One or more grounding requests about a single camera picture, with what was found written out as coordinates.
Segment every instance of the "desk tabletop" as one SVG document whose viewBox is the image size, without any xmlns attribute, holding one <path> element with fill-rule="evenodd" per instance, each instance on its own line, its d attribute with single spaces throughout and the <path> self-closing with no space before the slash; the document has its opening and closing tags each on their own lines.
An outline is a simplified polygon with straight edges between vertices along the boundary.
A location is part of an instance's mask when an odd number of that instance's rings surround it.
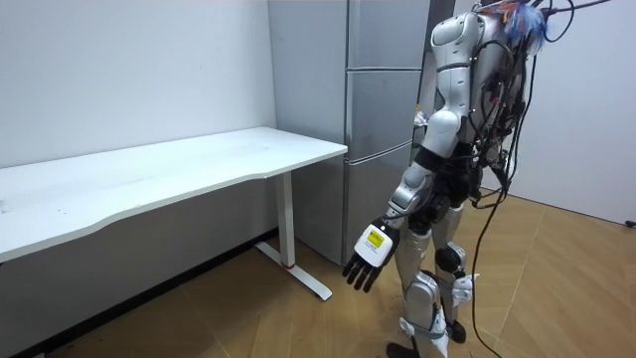
<svg viewBox="0 0 636 358">
<path fill-rule="evenodd" d="M 257 127 L 0 169 L 0 263 L 346 152 L 344 145 Z"/>
</svg>

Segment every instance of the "gray refrigerator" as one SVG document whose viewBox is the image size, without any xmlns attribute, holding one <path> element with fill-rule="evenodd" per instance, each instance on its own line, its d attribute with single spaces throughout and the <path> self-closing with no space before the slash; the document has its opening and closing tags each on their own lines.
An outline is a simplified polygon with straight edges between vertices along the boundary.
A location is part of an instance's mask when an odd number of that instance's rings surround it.
<svg viewBox="0 0 636 358">
<path fill-rule="evenodd" d="M 269 1 L 278 128 L 349 147 L 292 173 L 296 238 L 334 263 L 384 213 L 408 165 L 428 9 Z"/>
</svg>

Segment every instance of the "parquet floor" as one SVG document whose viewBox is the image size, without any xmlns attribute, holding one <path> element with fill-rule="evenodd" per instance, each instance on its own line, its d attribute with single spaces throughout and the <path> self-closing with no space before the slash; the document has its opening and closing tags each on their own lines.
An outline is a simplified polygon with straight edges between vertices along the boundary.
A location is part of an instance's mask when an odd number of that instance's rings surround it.
<svg viewBox="0 0 636 358">
<path fill-rule="evenodd" d="M 487 214 L 465 212 L 456 242 L 469 258 Z M 408 343 L 398 334 L 393 264 L 364 294 L 300 243 L 297 260 L 332 298 L 321 302 L 251 250 L 48 357 L 376 358 L 388 341 Z M 478 264 L 477 322 L 503 357 L 636 357 L 636 231 L 509 198 Z M 460 310 L 469 327 L 469 304 Z M 451 342 L 449 357 L 471 355 L 491 357 L 472 330 L 466 344 Z"/>
</svg>

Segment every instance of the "humanoid robot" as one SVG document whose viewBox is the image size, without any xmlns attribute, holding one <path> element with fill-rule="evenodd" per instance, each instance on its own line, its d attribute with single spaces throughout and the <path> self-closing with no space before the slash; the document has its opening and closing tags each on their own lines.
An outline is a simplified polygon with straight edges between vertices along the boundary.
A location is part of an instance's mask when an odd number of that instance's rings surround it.
<svg viewBox="0 0 636 358">
<path fill-rule="evenodd" d="M 457 308 L 472 299 L 474 277 L 466 274 L 466 255 L 453 236 L 464 202 L 479 202 L 483 168 L 492 169 L 502 194 L 514 176 L 513 147 L 528 107 L 526 60 L 544 39 L 553 42 L 545 36 L 548 16 L 567 10 L 555 11 L 552 1 L 549 9 L 538 9 L 541 3 L 476 4 L 471 12 L 447 19 L 432 31 L 443 106 L 430 117 L 421 147 L 388 209 L 362 233 L 343 270 L 355 289 L 369 291 L 395 254 L 404 306 L 399 324 L 413 348 L 392 343 L 387 348 L 390 358 L 428 357 L 431 344 L 446 355 L 448 337 L 458 343 L 466 340 Z M 513 147 L 505 150 L 509 136 Z M 431 240 L 435 273 L 420 269 Z"/>
</svg>

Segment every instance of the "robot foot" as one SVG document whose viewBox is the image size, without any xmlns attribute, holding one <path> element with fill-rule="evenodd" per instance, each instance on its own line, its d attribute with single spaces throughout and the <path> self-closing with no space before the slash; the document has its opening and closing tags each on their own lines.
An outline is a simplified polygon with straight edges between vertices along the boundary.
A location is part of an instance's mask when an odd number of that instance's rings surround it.
<svg viewBox="0 0 636 358">
<path fill-rule="evenodd" d="M 397 343 L 389 343 L 387 346 L 389 358 L 419 358 L 419 354 L 412 348 L 406 348 Z"/>
<path fill-rule="evenodd" d="M 460 344 L 466 342 L 466 329 L 463 325 L 461 325 L 461 323 L 459 323 L 459 321 L 448 324 L 446 326 L 446 330 L 448 331 L 450 339 L 452 339 L 454 342 Z"/>
</svg>

